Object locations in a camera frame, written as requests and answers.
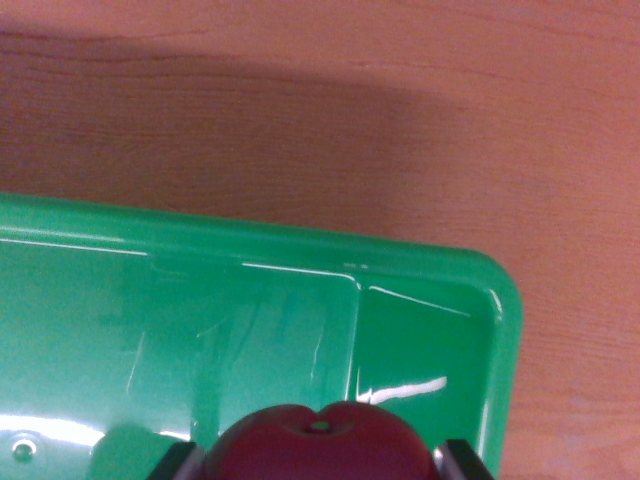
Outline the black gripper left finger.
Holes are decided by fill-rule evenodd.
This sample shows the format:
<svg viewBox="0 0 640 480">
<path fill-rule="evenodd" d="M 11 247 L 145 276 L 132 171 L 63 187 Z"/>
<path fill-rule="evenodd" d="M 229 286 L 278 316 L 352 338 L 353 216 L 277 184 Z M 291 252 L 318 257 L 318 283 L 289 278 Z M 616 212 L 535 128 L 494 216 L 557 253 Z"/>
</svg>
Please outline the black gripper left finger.
<svg viewBox="0 0 640 480">
<path fill-rule="evenodd" d="M 176 442 L 153 469 L 152 480 L 202 479 L 205 454 L 195 442 Z"/>
</svg>

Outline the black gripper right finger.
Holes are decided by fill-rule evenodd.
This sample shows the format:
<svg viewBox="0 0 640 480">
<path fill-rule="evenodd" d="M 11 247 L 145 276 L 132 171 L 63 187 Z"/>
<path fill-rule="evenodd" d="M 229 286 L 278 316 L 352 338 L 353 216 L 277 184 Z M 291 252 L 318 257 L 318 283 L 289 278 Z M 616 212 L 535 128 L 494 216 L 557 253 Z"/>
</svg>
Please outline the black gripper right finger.
<svg viewBox="0 0 640 480">
<path fill-rule="evenodd" d="M 449 439 L 433 452 L 442 480 L 494 480 L 481 458 L 464 439 Z"/>
</svg>

